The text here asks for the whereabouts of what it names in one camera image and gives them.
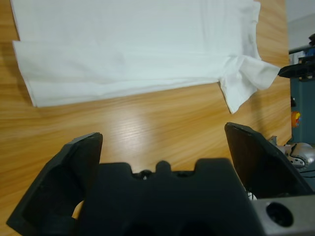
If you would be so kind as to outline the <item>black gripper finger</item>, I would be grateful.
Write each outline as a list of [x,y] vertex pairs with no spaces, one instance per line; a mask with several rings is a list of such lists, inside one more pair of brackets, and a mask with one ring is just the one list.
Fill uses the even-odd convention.
[[97,173],[103,135],[73,139],[46,163],[7,220],[23,236],[72,236],[72,214]]
[[224,129],[234,168],[245,189],[258,199],[313,194],[288,158],[261,133],[232,122]]

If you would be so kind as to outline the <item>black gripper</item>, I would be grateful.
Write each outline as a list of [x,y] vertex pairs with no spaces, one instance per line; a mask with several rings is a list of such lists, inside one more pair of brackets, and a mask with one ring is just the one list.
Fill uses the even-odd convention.
[[315,57],[306,56],[298,59],[298,64],[288,65],[278,72],[280,77],[297,78],[300,82],[310,82],[315,80]]

